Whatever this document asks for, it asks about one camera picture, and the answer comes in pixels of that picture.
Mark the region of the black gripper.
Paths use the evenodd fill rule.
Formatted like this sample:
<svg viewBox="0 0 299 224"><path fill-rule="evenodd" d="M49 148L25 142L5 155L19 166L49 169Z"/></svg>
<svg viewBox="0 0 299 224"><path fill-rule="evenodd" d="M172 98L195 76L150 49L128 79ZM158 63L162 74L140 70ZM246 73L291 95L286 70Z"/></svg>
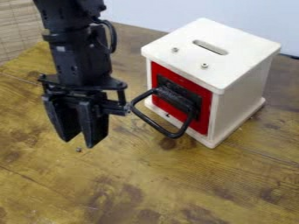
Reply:
<svg viewBox="0 0 299 224"><path fill-rule="evenodd" d="M39 78L47 115L64 142L81 131L92 148L108 136L108 115L128 113L127 84L111 76L108 42L91 37L43 38L56 69Z"/></svg>

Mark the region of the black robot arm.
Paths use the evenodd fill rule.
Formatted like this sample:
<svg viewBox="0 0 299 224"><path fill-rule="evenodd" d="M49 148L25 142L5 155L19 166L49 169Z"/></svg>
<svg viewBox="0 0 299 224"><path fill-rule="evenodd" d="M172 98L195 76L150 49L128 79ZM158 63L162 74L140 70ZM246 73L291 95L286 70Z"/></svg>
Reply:
<svg viewBox="0 0 299 224"><path fill-rule="evenodd" d="M100 18L104 0L33 0L56 69L43 74L43 104L63 141L84 136L93 147L108 135L108 117L128 112L127 84L112 74L117 32Z"/></svg>

